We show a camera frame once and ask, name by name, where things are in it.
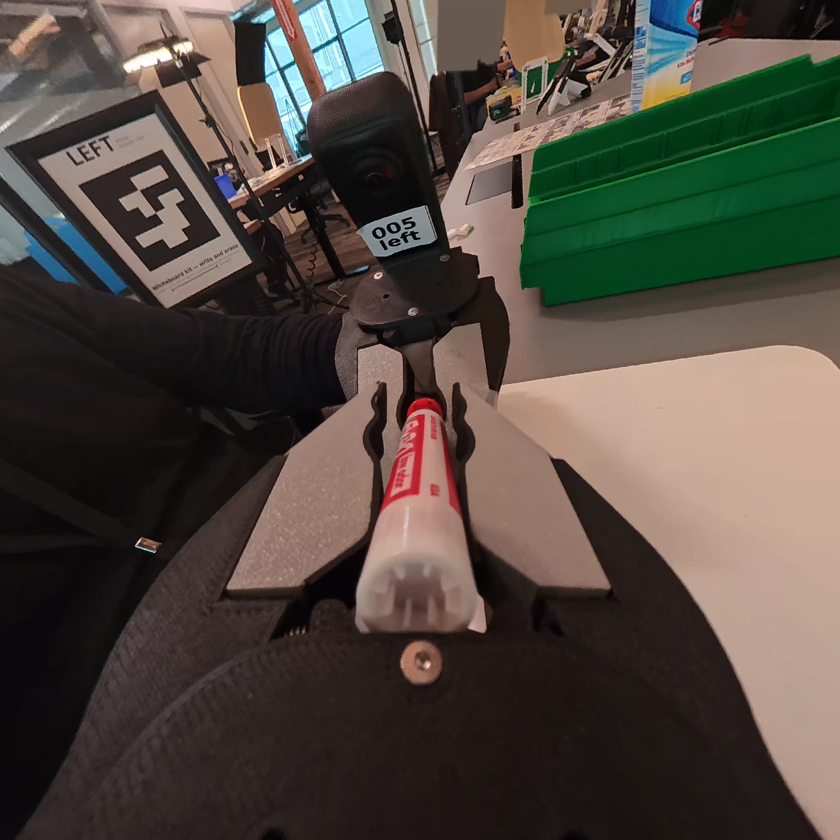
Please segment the green plastic bin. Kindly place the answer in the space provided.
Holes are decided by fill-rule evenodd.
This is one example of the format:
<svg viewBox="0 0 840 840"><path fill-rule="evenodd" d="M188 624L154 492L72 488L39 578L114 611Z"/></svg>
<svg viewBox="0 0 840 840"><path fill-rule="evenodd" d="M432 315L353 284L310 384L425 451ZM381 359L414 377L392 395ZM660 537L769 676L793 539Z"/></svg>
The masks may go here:
<svg viewBox="0 0 840 840"><path fill-rule="evenodd" d="M839 59L809 56L538 147L519 262L547 307L832 259Z"/></svg>

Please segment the white whiteboard sheet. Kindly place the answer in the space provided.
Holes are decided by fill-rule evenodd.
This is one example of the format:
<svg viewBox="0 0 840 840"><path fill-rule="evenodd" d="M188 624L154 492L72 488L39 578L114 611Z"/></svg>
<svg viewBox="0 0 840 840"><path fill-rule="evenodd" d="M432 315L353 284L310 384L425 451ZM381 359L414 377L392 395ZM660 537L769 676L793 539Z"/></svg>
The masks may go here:
<svg viewBox="0 0 840 840"><path fill-rule="evenodd" d="M839 373L774 345L502 387L667 561L823 838L839 827Z"/></svg>

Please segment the chair with dark jacket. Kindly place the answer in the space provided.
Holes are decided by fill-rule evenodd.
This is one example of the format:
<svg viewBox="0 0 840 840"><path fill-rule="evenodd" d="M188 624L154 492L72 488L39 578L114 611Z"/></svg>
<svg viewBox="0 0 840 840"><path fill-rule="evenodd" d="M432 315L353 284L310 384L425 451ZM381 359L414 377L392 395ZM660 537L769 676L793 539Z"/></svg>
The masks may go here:
<svg viewBox="0 0 840 840"><path fill-rule="evenodd" d="M445 171L450 180L466 152L469 142L469 115L464 111L467 70L441 71L429 81L429 129L437 133L444 158Z"/></svg>

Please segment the red dry erase marker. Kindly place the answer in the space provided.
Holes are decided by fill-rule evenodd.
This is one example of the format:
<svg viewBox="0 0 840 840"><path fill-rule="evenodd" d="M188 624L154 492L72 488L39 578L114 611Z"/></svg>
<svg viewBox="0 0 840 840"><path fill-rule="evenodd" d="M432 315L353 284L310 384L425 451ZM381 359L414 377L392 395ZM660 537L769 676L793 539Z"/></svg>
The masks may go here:
<svg viewBox="0 0 840 840"><path fill-rule="evenodd" d="M407 417L356 588L367 633L449 634L479 602L445 420Z"/></svg>

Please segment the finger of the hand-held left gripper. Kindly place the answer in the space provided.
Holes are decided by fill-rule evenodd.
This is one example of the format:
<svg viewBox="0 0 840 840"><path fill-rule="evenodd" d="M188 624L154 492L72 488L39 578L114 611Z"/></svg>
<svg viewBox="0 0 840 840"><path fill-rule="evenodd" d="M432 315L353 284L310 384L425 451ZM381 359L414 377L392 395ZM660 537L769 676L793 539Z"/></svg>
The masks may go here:
<svg viewBox="0 0 840 840"><path fill-rule="evenodd" d="M358 349L358 391L385 384L387 409L399 410L405 389L405 363L403 355L381 343Z"/></svg>
<svg viewBox="0 0 840 840"><path fill-rule="evenodd" d="M481 327L478 323L452 328L433 347L437 391L444 400L446 421L454 417L455 384L466 386L491 407L497 407L498 386L488 381L487 363Z"/></svg>

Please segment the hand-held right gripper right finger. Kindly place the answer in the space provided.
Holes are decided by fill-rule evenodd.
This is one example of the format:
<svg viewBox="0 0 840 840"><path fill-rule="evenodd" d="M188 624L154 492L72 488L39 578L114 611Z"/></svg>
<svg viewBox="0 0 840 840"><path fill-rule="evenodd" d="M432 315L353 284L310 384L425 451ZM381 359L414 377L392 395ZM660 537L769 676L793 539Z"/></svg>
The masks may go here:
<svg viewBox="0 0 840 840"><path fill-rule="evenodd" d="M467 385L453 387L458 489L489 567L528 601L611 591L549 453Z"/></svg>

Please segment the wooden desk with black legs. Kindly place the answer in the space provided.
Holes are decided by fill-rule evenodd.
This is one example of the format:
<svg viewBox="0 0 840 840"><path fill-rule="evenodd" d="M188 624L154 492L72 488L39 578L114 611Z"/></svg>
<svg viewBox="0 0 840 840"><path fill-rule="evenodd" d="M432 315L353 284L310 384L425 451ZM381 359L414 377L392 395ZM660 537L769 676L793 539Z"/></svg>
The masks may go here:
<svg viewBox="0 0 840 840"><path fill-rule="evenodd" d="M346 280L367 273L368 266L345 269L328 235L329 216L319 209L316 187L320 183L319 168L311 156L285 167L276 168L249 180L227 200L236 212L250 222L267 217L273 219L283 209L303 213L308 232L327 261L334 280Z"/></svg>

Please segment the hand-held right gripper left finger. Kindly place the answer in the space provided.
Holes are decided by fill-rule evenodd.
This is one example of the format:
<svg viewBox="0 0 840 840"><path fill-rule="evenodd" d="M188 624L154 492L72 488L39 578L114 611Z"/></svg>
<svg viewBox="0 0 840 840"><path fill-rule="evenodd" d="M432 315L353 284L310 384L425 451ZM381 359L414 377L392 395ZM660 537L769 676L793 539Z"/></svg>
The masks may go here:
<svg viewBox="0 0 840 840"><path fill-rule="evenodd" d="M289 451L228 583L234 599L298 595L369 537L382 501L387 385L361 388Z"/></svg>

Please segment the framed fiducial marker sign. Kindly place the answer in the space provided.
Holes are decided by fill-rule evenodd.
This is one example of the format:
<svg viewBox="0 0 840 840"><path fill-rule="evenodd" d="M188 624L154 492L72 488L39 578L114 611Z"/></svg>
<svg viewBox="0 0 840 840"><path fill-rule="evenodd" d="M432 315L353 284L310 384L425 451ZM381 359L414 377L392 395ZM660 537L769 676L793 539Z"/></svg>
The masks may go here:
<svg viewBox="0 0 840 840"><path fill-rule="evenodd" d="M267 268L158 91L6 151L145 303L198 307Z"/></svg>

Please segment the wooden sign board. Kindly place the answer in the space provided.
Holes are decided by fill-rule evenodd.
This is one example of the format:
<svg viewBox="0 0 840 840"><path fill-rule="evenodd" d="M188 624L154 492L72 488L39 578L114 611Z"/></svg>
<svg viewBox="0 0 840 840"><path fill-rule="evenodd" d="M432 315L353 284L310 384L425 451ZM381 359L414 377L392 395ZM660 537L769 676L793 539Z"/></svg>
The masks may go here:
<svg viewBox="0 0 840 840"><path fill-rule="evenodd" d="M512 64L521 70L525 64L540 58L560 60L565 52L559 6L562 2L507 1L503 40Z"/></svg>
<svg viewBox="0 0 840 840"><path fill-rule="evenodd" d="M238 86L237 96L255 149L268 153L271 169L290 166L294 155L287 147L285 131L270 85L263 81Z"/></svg>

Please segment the studio light on stand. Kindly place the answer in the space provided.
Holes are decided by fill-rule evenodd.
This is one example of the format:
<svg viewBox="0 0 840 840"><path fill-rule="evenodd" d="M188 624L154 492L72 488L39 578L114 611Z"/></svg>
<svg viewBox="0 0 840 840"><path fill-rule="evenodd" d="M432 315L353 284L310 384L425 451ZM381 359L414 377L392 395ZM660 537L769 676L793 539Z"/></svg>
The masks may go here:
<svg viewBox="0 0 840 840"><path fill-rule="evenodd" d="M335 312L337 309L347 312L349 308L343 304L344 297L340 297L336 301L324 297L311 284L304 280L298 270L295 261L288 252L279 228L272 223L265 205L255 194L246 174L239 164L235 152L227 142L224 132L220 129L214 115L206 105L202 94L193 82L194 75L186 69L188 64L193 63L193 54L194 47L190 41L175 35L168 35L162 29L160 38L142 44L130 58L122 63L122 66L129 75L136 75L142 70L154 69L157 77L161 76L164 69L168 69L176 75L178 81L184 82L189 88L199 108L203 112L203 119L206 126L215 134L217 141L224 149L226 160L233 166L234 171L237 173L240 184L245 190L243 198L245 199L246 207L253 214L256 214L261 228L266 233L267 240L273 245L273 249L268 255L269 267L265 270L265 273L267 279L275 277L276 280L272 280L269 283L269 289L278 290L279 281L285 280L289 285L289 298L299 304L303 312L313 312L319 303L329 306L331 312Z"/></svg>

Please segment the printed paper sheets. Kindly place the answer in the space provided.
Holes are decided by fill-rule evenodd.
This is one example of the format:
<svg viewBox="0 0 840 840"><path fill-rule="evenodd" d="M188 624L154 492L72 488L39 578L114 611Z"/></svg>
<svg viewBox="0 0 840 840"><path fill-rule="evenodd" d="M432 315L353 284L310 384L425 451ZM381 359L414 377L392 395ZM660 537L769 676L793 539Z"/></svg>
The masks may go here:
<svg viewBox="0 0 840 840"><path fill-rule="evenodd" d="M630 111L631 96L626 94L587 106L580 111L565 112L558 118L491 141L472 162L467 164L466 169L472 170L483 165L495 164L517 154L534 151L540 145L563 140L576 133L620 119Z"/></svg>

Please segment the black light flag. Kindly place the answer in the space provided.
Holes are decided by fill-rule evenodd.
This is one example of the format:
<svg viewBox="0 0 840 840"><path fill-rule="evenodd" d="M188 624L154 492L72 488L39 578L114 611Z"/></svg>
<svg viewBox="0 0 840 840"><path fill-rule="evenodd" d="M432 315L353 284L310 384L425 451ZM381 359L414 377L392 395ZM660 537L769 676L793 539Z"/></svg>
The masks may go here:
<svg viewBox="0 0 840 840"><path fill-rule="evenodd" d="M234 21L235 72L237 86L266 81L266 24Z"/></svg>

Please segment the person's left forearm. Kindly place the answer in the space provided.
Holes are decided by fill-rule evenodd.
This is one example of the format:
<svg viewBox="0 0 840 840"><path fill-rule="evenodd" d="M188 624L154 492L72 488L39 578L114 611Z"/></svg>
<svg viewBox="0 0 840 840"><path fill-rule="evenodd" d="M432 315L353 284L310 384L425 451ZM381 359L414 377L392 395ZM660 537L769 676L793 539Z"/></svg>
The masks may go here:
<svg viewBox="0 0 840 840"><path fill-rule="evenodd" d="M186 406L316 410L345 400L337 315L166 310L2 267L2 415L90 418L147 387Z"/></svg>

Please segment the wooden support post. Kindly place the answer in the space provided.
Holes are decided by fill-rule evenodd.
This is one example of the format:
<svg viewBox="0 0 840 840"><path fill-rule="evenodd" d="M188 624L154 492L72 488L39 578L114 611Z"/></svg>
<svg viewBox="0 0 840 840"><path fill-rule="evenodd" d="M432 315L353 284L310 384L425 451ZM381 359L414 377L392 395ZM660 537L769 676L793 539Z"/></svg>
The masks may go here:
<svg viewBox="0 0 840 840"><path fill-rule="evenodd" d="M315 102L326 92L326 87L314 59L308 37L303 31L295 3L293 1L271 1L271 4L280 28L287 39L297 68L301 73L310 100Z"/></svg>

